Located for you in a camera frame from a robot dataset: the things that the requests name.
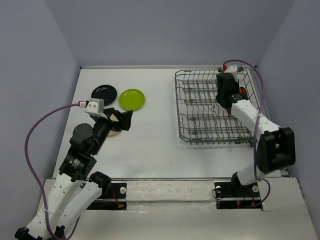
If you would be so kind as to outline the orange plate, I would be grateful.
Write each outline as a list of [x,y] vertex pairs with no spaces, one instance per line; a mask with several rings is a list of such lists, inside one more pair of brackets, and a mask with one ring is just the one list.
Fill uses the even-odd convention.
[[240,87],[240,88],[239,88],[239,92],[242,93],[242,94],[244,94],[244,90],[245,90],[244,87]]

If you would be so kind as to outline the yellow patterned plate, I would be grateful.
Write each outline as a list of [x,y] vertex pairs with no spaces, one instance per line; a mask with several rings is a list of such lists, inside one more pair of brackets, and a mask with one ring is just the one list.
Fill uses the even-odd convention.
[[246,89],[244,90],[243,94],[244,94],[247,98],[249,97],[248,92],[247,92]]

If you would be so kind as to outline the green plate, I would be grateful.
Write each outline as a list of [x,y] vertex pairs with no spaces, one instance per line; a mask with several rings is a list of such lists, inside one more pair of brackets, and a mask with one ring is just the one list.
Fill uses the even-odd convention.
[[119,96],[119,105],[126,111],[136,111],[145,104],[145,95],[138,89],[127,89]]

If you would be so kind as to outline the beige plate with black mark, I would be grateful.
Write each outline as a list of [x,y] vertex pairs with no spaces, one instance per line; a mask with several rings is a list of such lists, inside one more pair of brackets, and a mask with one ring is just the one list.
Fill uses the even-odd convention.
[[112,114],[109,119],[110,119],[111,121],[113,121],[113,122],[118,122],[118,121],[119,121],[114,114]]

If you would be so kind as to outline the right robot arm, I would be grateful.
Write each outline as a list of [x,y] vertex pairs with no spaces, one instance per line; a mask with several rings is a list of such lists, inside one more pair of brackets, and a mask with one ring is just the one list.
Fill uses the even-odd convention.
[[242,196],[249,185],[296,163],[295,134],[291,128],[282,128],[260,113],[240,92],[234,74],[219,73],[216,85],[216,101],[253,135],[253,163],[234,173],[230,183],[231,192]]

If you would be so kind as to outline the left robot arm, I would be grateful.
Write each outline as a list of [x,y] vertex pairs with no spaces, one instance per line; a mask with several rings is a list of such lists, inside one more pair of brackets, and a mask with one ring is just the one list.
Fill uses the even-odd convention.
[[94,158],[110,132],[128,131],[133,111],[114,108],[85,109],[94,125],[81,123],[72,131],[70,148],[49,193],[42,191],[43,205],[33,220],[15,233],[18,240],[68,240],[74,234],[80,216],[98,197],[110,194],[111,178],[92,173]]

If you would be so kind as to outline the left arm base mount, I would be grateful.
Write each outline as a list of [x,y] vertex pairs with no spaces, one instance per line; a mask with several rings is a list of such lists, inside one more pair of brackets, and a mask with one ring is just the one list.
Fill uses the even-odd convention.
[[110,189],[104,189],[102,195],[94,200],[87,210],[125,211],[127,209],[127,183],[112,182]]

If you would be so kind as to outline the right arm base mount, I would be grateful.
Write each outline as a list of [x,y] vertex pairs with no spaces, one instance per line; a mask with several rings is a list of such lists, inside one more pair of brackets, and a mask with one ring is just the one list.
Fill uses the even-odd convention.
[[234,190],[229,181],[214,183],[211,192],[218,210],[262,209],[258,184],[255,182]]

